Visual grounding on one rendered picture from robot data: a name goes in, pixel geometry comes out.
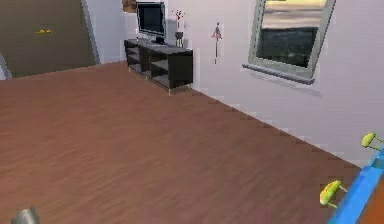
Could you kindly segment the black television stand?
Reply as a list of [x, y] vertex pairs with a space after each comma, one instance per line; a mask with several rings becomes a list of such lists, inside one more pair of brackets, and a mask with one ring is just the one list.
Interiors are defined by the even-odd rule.
[[168, 44], [156, 44], [145, 39], [124, 41], [129, 69], [171, 90], [194, 81], [193, 51]]

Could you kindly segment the vase with red twigs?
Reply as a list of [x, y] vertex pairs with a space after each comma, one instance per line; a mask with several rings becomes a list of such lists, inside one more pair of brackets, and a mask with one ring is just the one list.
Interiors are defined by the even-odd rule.
[[181, 9], [175, 9], [173, 10], [173, 13], [175, 14], [175, 18], [176, 18], [177, 30], [180, 30], [181, 22], [182, 22], [182, 19], [184, 18], [185, 12], [182, 11]]

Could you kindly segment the black television set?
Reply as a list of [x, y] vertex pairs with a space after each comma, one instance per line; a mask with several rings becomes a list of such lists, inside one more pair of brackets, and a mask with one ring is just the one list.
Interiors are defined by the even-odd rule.
[[165, 4], [138, 2], [136, 12], [138, 32], [153, 36], [155, 43], [163, 44], [166, 38]]

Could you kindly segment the grey framed window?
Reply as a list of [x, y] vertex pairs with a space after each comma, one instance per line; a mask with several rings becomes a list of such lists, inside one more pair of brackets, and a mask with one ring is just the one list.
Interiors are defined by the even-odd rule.
[[310, 85], [336, 0], [256, 0], [247, 69]]

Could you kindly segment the framed picture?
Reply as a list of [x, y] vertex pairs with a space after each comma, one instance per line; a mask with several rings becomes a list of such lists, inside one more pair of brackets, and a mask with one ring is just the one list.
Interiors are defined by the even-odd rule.
[[126, 13], [135, 13], [137, 2], [136, 0], [122, 0], [123, 11]]

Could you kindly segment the brown room door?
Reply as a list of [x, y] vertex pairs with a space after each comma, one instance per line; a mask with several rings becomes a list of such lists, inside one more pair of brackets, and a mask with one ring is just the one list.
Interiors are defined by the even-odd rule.
[[0, 70], [7, 79], [99, 62], [86, 0], [0, 0]]

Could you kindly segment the blue furniture with yellow knobs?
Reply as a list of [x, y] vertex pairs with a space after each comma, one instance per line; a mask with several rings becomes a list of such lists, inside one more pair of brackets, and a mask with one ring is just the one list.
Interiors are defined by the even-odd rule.
[[346, 189], [340, 180], [334, 180], [320, 191], [320, 204], [335, 209], [327, 224], [357, 224], [384, 175], [384, 140], [376, 133], [370, 132], [362, 138], [361, 145], [363, 148], [376, 150], [376, 154], [360, 171], [350, 187]]

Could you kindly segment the grey metal cylinder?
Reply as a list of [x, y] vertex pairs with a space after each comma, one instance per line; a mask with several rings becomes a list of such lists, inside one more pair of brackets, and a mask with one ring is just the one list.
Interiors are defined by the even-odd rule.
[[40, 218], [37, 214], [36, 208], [31, 206], [17, 212], [11, 218], [11, 224], [40, 224]]

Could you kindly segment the red wall ornament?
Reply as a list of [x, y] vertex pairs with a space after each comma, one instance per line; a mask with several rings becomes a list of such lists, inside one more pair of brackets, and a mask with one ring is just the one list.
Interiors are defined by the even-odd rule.
[[217, 63], [217, 58], [218, 58], [218, 42], [222, 38], [222, 34], [220, 31], [220, 23], [216, 23], [215, 30], [212, 34], [212, 37], [215, 39], [215, 58], [214, 58], [214, 63]]

